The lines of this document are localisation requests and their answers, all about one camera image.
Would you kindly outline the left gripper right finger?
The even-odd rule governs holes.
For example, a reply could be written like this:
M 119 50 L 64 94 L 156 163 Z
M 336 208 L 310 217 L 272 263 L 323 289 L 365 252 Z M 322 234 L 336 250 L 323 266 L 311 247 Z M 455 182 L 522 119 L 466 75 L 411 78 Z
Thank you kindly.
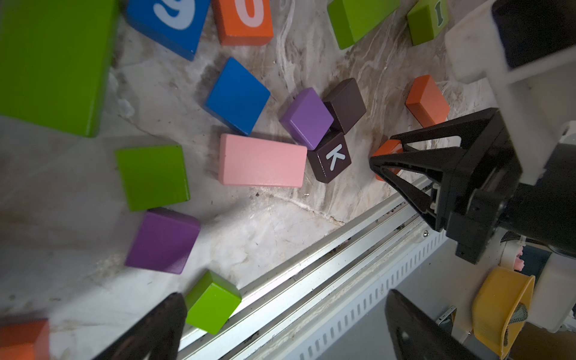
M 388 331 L 398 359 L 477 359 L 396 289 L 385 300 Z

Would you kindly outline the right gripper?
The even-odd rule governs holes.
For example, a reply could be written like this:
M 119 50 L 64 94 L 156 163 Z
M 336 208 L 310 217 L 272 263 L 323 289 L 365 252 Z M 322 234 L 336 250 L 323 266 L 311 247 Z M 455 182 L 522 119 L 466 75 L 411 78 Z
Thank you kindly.
M 476 264 L 497 228 L 526 236 L 575 256 L 575 146 L 559 143 L 534 185 L 519 178 L 521 165 L 503 118 L 487 108 L 440 124 L 399 133 L 402 144 L 459 137 L 460 148 L 434 148 L 371 157 L 370 169 L 385 180 L 436 231 L 457 242 L 456 255 Z M 448 212 L 448 189 L 460 160 L 478 163 L 463 196 Z M 420 173 L 439 185 L 436 199 L 392 170 Z

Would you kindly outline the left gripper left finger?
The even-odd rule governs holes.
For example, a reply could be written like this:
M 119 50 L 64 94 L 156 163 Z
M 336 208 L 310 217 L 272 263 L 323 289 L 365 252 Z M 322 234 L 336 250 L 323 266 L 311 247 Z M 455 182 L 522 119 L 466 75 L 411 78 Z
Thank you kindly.
M 186 315 L 184 296 L 174 292 L 95 358 L 176 359 Z

